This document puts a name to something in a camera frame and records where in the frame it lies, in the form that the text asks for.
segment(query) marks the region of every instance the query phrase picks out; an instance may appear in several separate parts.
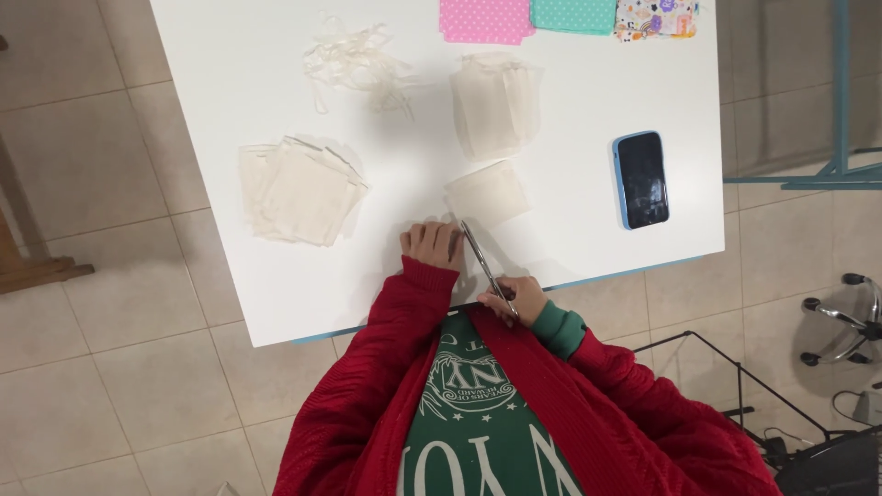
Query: green t-shirt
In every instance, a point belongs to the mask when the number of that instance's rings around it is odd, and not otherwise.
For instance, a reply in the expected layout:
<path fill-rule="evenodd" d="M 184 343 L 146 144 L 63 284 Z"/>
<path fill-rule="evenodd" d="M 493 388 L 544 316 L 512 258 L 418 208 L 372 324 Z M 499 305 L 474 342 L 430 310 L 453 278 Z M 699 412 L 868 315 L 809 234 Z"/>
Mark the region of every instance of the green t-shirt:
<path fill-rule="evenodd" d="M 549 302 L 533 326 L 567 359 L 582 319 Z M 399 496 L 581 496 L 554 440 L 464 312 L 441 323 L 437 353 L 401 456 Z"/>

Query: chair wheel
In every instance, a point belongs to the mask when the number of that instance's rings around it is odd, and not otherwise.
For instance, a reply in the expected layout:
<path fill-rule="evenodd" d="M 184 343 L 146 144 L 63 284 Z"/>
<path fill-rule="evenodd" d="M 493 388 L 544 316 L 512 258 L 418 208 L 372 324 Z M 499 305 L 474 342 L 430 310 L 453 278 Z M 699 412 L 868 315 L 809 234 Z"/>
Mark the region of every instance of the chair wheel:
<path fill-rule="evenodd" d="M 803 300 L 803 308 L 809 312 L 814 312 L 819 304 L 821 304 L 821 300 L 817 298 L 805 298 L 805 300 Z"/>
<path fill-rule="evenodd" d="M 852 364 L 868 364 L 872 362 L 869 358 L 861 355 L 860 353 L 854 353 L 851 357 L 848 357 L 849 362 Z"/>
<path fill-rule="evenodd" d="M 842 283 L 848 284 L 849 286 L 857 286 L 858 284 L 863 283 L 863 276 L 860 274 L 843 274 L 842 275 Z"/>
<path fill-rule="evenodd" d="M 814 367 L 818 364 L 818 360 L 820 360 L 820 356 L 815 355 L 814 353 L 803 353 L 799 356 L 800 361 L 809 367 Z"/>

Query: red cardigan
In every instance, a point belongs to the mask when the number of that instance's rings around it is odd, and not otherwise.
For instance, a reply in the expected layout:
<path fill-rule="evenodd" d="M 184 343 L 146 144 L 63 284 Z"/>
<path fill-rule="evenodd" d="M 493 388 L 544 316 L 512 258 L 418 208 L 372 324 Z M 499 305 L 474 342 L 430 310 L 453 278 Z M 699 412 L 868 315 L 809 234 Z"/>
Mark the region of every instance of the red cardigan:
<path fill-rule="evenodd" d="M 401 450 L 459 274 L 402 257 L 367 326 L 297 414 L 273 496 L 394 496 Z M 586 494 L 781 494 L 752 441 L 589 330 L 567 362 L 487 309 L 475 329 Z"/>

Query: tile floor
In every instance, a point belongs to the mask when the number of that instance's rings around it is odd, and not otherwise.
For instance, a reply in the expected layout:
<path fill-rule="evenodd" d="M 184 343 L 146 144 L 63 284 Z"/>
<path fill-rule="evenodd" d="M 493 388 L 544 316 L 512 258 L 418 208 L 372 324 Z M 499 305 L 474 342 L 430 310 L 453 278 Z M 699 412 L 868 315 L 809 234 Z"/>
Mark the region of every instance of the tile floor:
<path fill-rule="evenodd" d="M 882 4 L 852 4 L 853 138 L 880 145 Z M 717 0 L 716 14 L 725 174 L 817 168 L 831 143 L 827 0 Z M 348 338 L 250 346 L 147 0 L 0 0 L 0 33 L 0 160 L 36 228 L 17 241 L 98 270 L 0 297 L 0 496 L 201 495 L 223 480 L 269 494 L 294 415 Z M 854 304 L 844 272 L 882 280 L 882 193 L 724 193 L 725 252 L 552 297 L 621 346 L 698 331 L 824 425 L 848 425 L 831 393 L 879 370 L 800 365 L 839 329 L 799 303 Z M 639 361 L 733 404 L 734 370 L 694 338 Z M 751 428 L 818 437 L 745 390 Z"/>

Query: right hand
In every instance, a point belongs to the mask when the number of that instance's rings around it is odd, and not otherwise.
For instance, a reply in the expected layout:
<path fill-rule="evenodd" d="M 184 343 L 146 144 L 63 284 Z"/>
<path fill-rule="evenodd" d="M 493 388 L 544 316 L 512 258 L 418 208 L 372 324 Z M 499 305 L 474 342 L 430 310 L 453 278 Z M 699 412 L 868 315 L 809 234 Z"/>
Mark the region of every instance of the right hand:
<path fill-rule="evenodd" d="M 532 327 L 545 308 L 549 299 L 542 292 L 542 286 L 535 277 L 498 277 L 497 284 L 504 296 L 509 297 L 514 309 L 518 311 L 520 323 Z M 515 320 L 508 303 L 493 292 L 489 286 L 486 292 L 478 295 L 478 301 L 493 310 L 500 319 L 510 327 Z"/>
<path fill-rule="evenodd" d="M 464 259 L 456 222 L 414 224 L 399 235 L 401 253 L 427 265 L 459 272 Z"/>

